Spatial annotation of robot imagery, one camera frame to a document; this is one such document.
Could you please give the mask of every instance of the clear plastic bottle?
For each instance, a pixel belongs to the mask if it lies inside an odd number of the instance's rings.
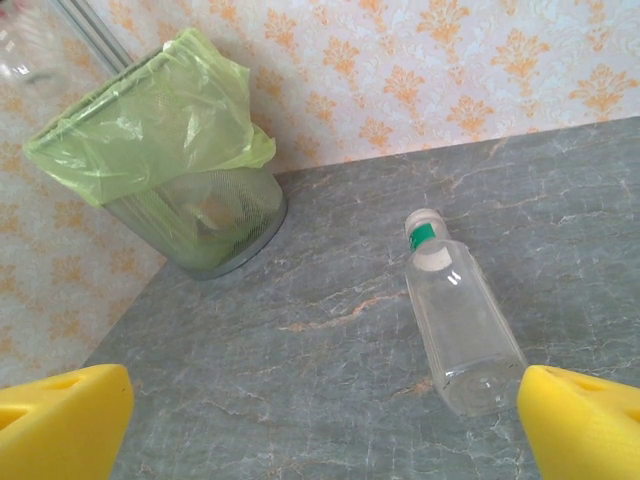
[[[405,230],[407,285],[438,392],[459,415],[514,406],[526,360],[475,259],[434,210],[413,212]]]
[[[23,93],[48,98],[68,86],[60,42],[42,0],[0,0],[0,78]]]

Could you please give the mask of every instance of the gray marble surface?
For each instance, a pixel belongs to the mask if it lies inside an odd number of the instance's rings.
[[[530,363],[640,384],[640,119],[280,177],[278,235],[205,283],[168,265],[88,364],[129,368],[112,478],[539,478],[515,411],[431,386],[403,222],[440,209]]]

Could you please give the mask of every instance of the plastic bag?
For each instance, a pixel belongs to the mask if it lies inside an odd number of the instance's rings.
[[[187,29],[69,107],[24,151],[95,206],[185,173],[259,168],[275,142],[251,123],[248,78]]]

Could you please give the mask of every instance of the patterned wallpaper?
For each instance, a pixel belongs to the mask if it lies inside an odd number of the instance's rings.
[[[195,25],[252,69],[278,169],[640,113],[637,0],[89,0],[141,56]]]
[[[47,19],[72,87],[35,101],[0,83],[0,388],[79,367],[162,262],[22,155],[29,135],[106,79],[69,27]]]

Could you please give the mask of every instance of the mesh trash can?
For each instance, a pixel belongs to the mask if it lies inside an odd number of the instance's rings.
[[[251,123],[248,70],[181,32],[69,107],[25,154],[196,279],[239,266],[286,214]]]

